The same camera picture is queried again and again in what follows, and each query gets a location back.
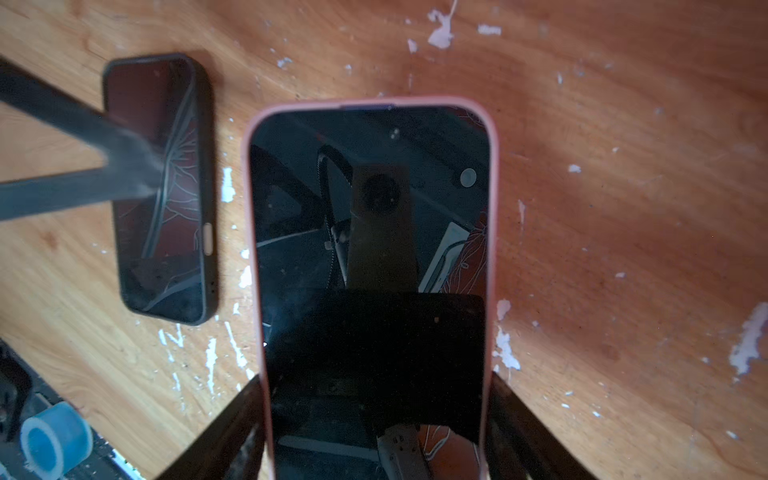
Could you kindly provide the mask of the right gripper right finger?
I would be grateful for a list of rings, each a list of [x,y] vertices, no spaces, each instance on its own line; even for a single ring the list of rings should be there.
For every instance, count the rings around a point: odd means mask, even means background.
[[[491,479],[595,479],[496,373],[490,377],[485,457]]]

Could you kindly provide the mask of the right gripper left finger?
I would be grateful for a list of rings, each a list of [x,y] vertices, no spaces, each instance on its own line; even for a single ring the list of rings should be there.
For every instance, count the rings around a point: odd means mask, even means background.
[[[254,377],[159,477],[256,479],[264,449],[264,393]]]

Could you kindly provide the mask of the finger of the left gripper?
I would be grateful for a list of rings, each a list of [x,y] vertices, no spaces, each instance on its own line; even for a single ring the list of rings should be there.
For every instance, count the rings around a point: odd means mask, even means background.
[[[141,135],[19,65],[1,59],[1,101],[104,152],[110,163],[158,174],[163,160]]]
[[[1,220],[153,195],[162,183],[156,168],[84,170],[1,184]]]

